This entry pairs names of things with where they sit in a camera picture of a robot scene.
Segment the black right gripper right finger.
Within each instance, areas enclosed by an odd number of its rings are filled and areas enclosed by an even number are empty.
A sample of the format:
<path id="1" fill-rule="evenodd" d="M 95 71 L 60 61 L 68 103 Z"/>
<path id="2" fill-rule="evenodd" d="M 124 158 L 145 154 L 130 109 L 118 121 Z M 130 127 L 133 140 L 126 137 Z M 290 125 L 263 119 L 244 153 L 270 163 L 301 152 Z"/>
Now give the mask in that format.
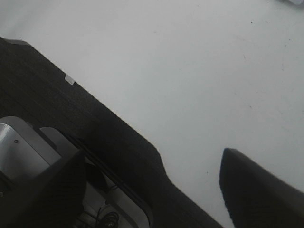
<path id="1" fill-rule="evenodd" d="M 219 186 L 237 228 L 302 228 L 304 194 L 238 150 L 225 148 Z"/>

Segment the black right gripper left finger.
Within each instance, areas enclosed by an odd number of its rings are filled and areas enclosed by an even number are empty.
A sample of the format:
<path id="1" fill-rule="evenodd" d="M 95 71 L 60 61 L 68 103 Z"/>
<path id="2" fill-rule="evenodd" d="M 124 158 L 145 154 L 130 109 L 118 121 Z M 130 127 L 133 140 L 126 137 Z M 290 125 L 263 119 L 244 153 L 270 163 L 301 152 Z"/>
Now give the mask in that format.
<path id="1" fill-rule="evenodd" d="M 86 191 L 82 151 L 63 157 L 31 180 L 14 184 L 0 175 L 2 228 L 71 228 Z"/>

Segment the grey robot base mount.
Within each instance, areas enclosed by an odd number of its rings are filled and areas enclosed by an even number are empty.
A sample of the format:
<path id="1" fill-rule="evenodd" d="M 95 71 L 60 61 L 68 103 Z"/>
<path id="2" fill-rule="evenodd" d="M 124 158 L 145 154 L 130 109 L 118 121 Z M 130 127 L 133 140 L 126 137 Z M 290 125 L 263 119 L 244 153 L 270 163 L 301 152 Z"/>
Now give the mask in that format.
<path id="1" fill-rule="evenodd" d="M 0 120 L 0 174 L 14 184 L 78 151 L 85 157 L 86 189 L 72 228 L 151 228 L 151 208 L 79 139 L 15 116 Z"/>

